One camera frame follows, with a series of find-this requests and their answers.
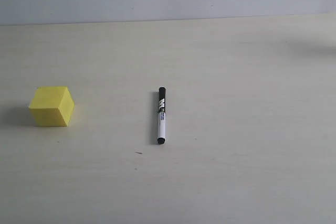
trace marker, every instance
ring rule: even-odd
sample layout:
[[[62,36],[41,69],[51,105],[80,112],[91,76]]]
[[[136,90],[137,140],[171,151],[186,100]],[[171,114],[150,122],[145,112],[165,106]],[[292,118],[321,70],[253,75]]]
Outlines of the marker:
[[[158,113],[157,139],[158,144],[166,140],[166,88],[159,88],[159,113]]]

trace wooden table surface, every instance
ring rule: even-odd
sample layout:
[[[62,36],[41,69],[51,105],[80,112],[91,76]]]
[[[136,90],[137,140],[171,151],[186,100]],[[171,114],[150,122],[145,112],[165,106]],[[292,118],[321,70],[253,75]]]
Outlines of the wooden table surface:
[[[3,224],[336,223],[336,15],[0,27],[0,188]]]

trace light wood grain surface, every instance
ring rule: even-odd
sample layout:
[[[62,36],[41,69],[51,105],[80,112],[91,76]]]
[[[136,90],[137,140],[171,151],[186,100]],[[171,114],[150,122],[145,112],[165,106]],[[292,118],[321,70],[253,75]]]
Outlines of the light wood grain surface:
[[[336,222],[336,15],[0,27],[0,91],[0,223]]]

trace cube face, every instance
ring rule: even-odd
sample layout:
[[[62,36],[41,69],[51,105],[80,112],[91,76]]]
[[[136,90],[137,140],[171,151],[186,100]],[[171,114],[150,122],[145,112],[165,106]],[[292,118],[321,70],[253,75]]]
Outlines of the cube face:
[[[67,126],[74,106],[67,87],[39,87],[29,110],[39,126]]]

